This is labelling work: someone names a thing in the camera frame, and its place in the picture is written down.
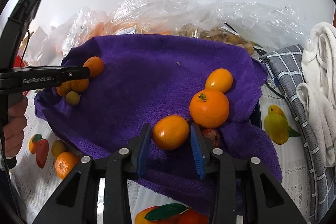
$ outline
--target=red fruit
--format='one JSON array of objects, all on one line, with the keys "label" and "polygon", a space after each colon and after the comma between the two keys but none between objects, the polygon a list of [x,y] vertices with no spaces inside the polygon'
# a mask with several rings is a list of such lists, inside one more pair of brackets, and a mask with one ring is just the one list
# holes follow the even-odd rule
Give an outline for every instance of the red fruit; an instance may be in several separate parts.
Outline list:
[{"label": "red fruit", "polygon": [[202,136],[211,139],[214,147],[219,147],[219,133],[213,128],[205,128],[201,130]]},{"label": "red fruit", "polygon": [[48,157],[49,142],[42,139],[35,143],[36,163],[39,168],[43,168]]}]

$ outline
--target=printed leaf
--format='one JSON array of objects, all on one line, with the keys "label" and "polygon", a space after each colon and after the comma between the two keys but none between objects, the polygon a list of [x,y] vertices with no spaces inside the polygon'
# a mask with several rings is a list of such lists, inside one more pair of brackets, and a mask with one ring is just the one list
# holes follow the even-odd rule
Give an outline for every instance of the printed leaf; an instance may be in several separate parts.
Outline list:
[{"label": "printed leaf", "polygon": [[39,140],[42,140],[42,135],[41,134],[36,134],[32,140],[33,143],[38,142]]},{"label": "printed leaf", "polygon": [[174,215],[180,214],[187,209],[188,208],[186,206],[178,203],[166,204],[148,212],[145,216],[145,219],[149,221],[164,220]]},{"label": "printed leaf", "polygon": [[291,127],[288,127],[288,133],[290,137],[300,137],[301,135]]}]

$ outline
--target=label sticker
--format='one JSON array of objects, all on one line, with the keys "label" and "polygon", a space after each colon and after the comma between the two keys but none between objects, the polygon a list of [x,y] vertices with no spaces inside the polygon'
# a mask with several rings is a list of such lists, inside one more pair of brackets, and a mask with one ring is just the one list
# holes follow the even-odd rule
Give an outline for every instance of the label sticker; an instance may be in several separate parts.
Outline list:
[{"label": "label sticker", "polygon": [[237,32],[235,32],[234,30],[232,30],[231,28],[229,28],[228,26],[224,25],[223,27],[221,27],[222,29],[228,31],[229,33],[232,33],[236,36],[239,36],[239,34]]},{"label": "label sticker", "polygon": [[120,30],[116,32],[116,34],[135,34],[135,29],[136,29],[136,26],[133,26],[125,30]]}]

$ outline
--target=white lace tablecloth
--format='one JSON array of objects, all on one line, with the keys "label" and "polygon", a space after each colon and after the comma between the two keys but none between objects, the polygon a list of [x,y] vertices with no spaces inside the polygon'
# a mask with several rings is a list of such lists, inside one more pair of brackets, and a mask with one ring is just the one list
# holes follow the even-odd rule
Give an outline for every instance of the white lace tablecloth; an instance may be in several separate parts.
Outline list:
[{"label": "white lace tablecloth", "polygon": [[[285,101],[274,95],[268,88],[262,87],[263,96],[260,98],[260,110],[262,121],[267,115],[267,109],[270,105],[276,104],[285,113],[289,125],[296,130],[296,124],[293,120],[290,110]],[[11,170],[13,184],[21,197],[22,215],[28,224],[33,220],[46,203],[48,198],[54,192],[61,180],[56,175],[54,168],[54,158],[51,154],[51,146],[57,139],[50,129],[48,123],[35,117],[34,103],[35,91],[27,95],[29,106],[26,112],[28,126],[25,129],[25,139],[23,147],[17,155],[17,165]],[[28,142],[35,134],[41,134],[49,142],[49,155],[46,165],[40,169],[36,164],[35,155],[28,150]],[[282,186],[293,199],[305,219],[308,221],[309,207],[309,181],[308,168],[303,153],[303,145],[299,137],[291,137],[284,145],[274,145],[278,154],[279,163],[283,172]],[[98,224],[102,224],[104,180],[101,181],[100,198],[98,199]],[[132,220],[140,211],[157,205],[175,203],[171,198],[165,197],[149,190],[136,182],[128,182],[128,192],[130,200],[130,209]],[[242,223],[242,217],[237,217],[237,223]]]},{"label": "white lace tablecloth", "polygon": [[[275,86],[272,86],[277,92],[280,92]],[[268,114],[270,105],[279,106],[288,121],[290,127],[298,131],[295,119],[290,112],[285,100],[274,94],[268,87],[263,85],[262,97],[259,99],[262,128],[265,116]],[[290,137],[283,145],[274,147],[278,154],[280,167],[282,170],[282,187],[287,191],[294,201],[305,220],[309,223],[309,206],[310,206],[310,185],[308,176],[308,166],[305,154],[303,152],[303,143],[300,137]]]}]

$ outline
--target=white towel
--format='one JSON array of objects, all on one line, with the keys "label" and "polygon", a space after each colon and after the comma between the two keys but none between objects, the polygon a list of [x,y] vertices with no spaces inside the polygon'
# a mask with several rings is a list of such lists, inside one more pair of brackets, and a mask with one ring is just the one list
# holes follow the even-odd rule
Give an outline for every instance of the white towel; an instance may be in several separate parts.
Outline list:
[{"label": "white towel", "polygon": [[301,83],[296,89],[302,103],[307,121],[312,128],[325,167],[335,165],[336,119],[328,99],[320,91],[314,92],[306,83]]},{"label": "white towel", "polygon": [[335,165],[336,148],[336,28],[329,23],[313,27],[302,54],[306,81],[296,91],[319,145],[326,167]]}]

